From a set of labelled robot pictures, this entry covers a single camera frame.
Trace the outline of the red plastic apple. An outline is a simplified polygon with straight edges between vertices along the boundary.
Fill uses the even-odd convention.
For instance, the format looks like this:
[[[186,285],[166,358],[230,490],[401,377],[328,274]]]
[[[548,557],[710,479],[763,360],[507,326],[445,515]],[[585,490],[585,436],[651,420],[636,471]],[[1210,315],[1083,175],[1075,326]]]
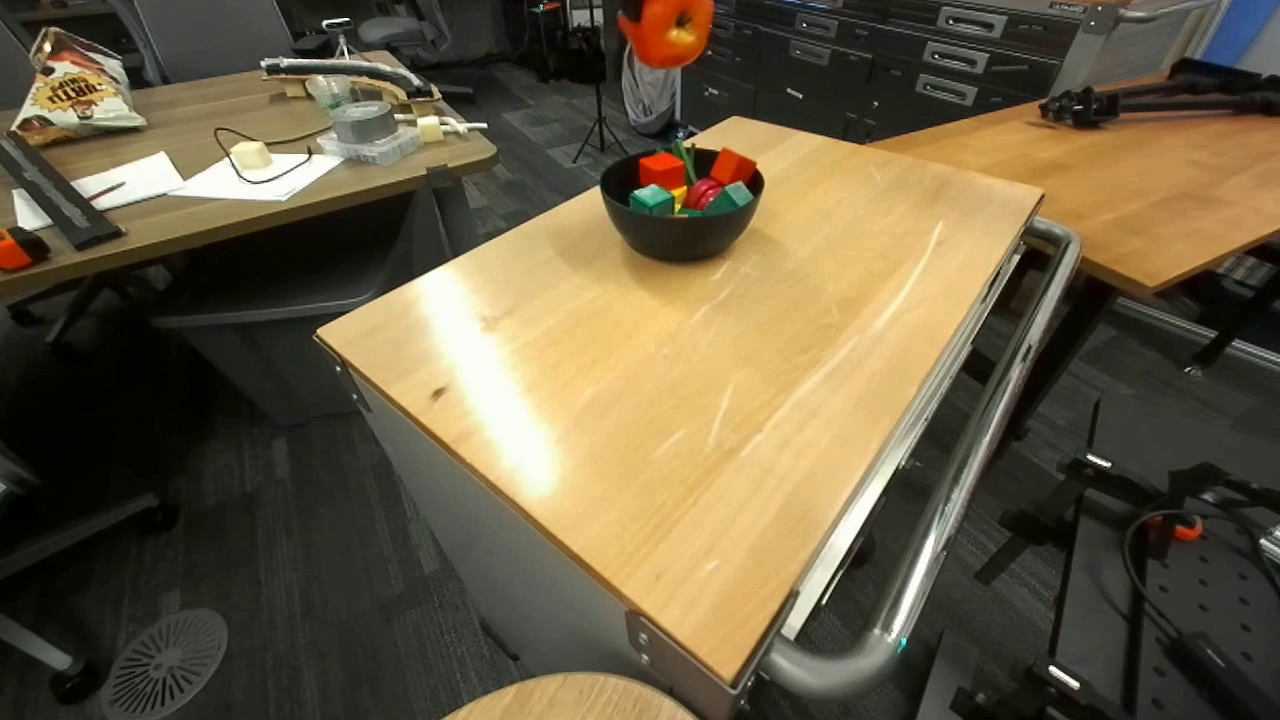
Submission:
[[[687,69],[711,42],[711,0],[620,0],[618,27],[650,69]]]

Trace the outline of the magenta toy radish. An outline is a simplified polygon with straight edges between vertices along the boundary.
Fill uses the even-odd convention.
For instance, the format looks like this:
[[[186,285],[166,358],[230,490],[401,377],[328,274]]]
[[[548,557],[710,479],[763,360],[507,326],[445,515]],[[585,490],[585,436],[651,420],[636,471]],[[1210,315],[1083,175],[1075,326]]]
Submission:
[[[696,180],[696,183],[687,188],[687,196],[686,196],[686,214],[710,210],[721,194],[723,194],[721,180],[711,180],[711,175]]]

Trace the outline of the orange-red wooden cube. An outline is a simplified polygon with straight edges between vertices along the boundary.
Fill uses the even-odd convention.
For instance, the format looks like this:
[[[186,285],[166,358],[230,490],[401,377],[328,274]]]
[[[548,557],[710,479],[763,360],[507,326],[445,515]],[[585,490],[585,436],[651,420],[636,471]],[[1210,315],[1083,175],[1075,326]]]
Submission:
[[[659,183],[659,188],[686,188],[687,183],[687,163],[677,151],[650,151],[636,163],[646,183]]]

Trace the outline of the black bowl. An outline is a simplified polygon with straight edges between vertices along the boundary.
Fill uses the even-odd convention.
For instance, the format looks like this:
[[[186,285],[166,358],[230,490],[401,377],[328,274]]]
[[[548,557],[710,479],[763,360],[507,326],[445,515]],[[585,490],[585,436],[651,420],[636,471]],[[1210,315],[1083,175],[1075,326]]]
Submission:
[[[626,245],[650,262],[672,262],[672,265],[711,262],[711,258],[730,253],[744,237],[744,230],[752,225],[752,214],[763,196],[759,163],[755,163],[752,180],[740,180],[755,196],[748,210],[723,210],[723,206],[718,206],[721,199],[718,196],[710,210],[686,214],[687,188],[710,175],[721,149],[672,146],[672,149],[651,149],[651,151],[677,151],[687,163],[687,183],[668,188],[677,196],[672,216],[646,216],[646,214],[629,210],[629,194],[646,188],[636,163],[650,151],[626,158],[600,174],[600,199],[605,199],[614,230],[626,237]]]

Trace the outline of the white metal cart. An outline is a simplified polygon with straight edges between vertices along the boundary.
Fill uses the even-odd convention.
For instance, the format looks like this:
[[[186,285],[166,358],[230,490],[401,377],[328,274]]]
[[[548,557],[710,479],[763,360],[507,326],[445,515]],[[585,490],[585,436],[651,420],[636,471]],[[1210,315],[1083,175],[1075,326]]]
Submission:
[[[763,216],[656,265],[539,216],[321,339],[524,669],[730,718],[839,588],[999,293],[1047,274],[1028,225]]]

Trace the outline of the green wooden block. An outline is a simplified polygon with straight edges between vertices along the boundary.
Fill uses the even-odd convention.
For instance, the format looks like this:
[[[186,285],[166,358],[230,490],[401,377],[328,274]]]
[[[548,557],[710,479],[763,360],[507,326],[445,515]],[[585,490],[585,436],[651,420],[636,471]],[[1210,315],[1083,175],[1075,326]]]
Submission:
[[[672,216],[677,214],[677,196],[659,183],[646,183],[629,194],[629,210],[646,214],[646,216]]]

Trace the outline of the orange-red wooden block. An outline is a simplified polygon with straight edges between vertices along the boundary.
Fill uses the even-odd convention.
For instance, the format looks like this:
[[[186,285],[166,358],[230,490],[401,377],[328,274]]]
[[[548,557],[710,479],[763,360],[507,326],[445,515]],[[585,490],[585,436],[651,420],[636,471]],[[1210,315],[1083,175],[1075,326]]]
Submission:
[[[721,183],[752,180],[755,175],[755,159],[740,158],[734,149],[721,149],[711,169],[710,169],[710,175],[721,180]]]

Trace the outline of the grey drawer cabinet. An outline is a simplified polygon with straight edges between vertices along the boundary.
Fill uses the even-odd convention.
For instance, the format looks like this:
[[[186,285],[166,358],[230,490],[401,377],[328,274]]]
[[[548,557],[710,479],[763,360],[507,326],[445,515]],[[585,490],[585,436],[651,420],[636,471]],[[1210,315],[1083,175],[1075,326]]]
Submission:
[[[718,0],[686,121],[883,142],[1165,71],[1222,0]]]

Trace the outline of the round wooden stool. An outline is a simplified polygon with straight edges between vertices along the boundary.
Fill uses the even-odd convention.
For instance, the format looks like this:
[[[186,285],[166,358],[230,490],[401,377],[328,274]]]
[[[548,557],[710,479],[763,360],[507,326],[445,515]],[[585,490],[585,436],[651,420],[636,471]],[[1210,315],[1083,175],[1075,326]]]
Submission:
[[[445,720],[696,720],[651,685],[609,674],[531,678],[478,698]]]

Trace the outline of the wooden office desk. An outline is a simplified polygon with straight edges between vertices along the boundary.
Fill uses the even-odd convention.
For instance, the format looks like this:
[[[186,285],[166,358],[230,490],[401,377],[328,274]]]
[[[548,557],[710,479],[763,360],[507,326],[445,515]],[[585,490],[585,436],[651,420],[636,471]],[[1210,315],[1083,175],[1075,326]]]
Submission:
[[[142,134],[102,134],[44,149],[67,180],[110,196],[117,241],[73,250],[44,230],[47,262],[6,274],[0,300],[16,305],[73,281],[151,265],[189,250],[298,225],[308,216],[404,196],[423,174],[478,174],[498,146],[469,128],[412,146],[395,159],[340,159],[288,149],[324,123],[313,102],[288,102],[277,75],[233,71],[142,89]]]

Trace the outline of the black tripod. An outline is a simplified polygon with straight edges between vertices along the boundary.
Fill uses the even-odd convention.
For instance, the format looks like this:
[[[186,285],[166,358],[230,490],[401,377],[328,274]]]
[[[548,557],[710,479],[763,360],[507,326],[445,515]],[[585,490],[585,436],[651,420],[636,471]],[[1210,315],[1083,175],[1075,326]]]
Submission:
[[[1047,656],[1010,694],[962,687],[962,720],[1280,720],[1276,492],[1215,466],[1138,479],[1096,451],[1062,469],[981,565],[998,583],[1028,549],[1062,549]]]

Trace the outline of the white paper sheets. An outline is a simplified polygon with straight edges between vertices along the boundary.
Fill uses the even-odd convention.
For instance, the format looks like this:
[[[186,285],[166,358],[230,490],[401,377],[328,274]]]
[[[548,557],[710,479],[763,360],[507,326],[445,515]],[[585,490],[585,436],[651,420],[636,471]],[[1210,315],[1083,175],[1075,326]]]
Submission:
[[[180,183],[180,196],[272,206],[272,199],[291,199],[332,169],[336,169],[336,158],[318,158],[318,151],[277,151],[265,169],[242,169],[233,159],[217,159],[198,175],[189,175]]]

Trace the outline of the wooden side table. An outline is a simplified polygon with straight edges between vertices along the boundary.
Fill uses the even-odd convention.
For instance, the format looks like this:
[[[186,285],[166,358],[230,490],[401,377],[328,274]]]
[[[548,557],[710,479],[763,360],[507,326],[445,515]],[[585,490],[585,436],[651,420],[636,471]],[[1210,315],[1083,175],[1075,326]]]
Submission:
[[[1046,194],[1039,214],[1080,237],[1080,265],[1158,295],[1280,233],[1276,86],[1229,96],[1138,102],[1096,128],[1039,106],[915,128],[893,151]]]

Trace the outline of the black keyboard bar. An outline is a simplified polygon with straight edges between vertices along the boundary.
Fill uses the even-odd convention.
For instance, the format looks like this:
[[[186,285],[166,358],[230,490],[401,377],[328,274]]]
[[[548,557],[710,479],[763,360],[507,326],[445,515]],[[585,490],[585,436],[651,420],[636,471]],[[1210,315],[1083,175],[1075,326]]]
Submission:
[[[95,250],[122,237],[122,230],[73,188],[23,135],[0,135],[0,169],[23,188],[52,230],[75,250]]]

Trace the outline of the snack chip bag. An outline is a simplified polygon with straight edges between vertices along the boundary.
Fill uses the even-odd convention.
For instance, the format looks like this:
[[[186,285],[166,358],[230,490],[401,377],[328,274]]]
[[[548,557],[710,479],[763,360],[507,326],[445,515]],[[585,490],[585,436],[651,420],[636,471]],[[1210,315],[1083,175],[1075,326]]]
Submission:
[[[12,121],[12,134],[27,146],[144,128],[130,69],[114,48],[47,25],[27,43],[27,69],[34,86]]]

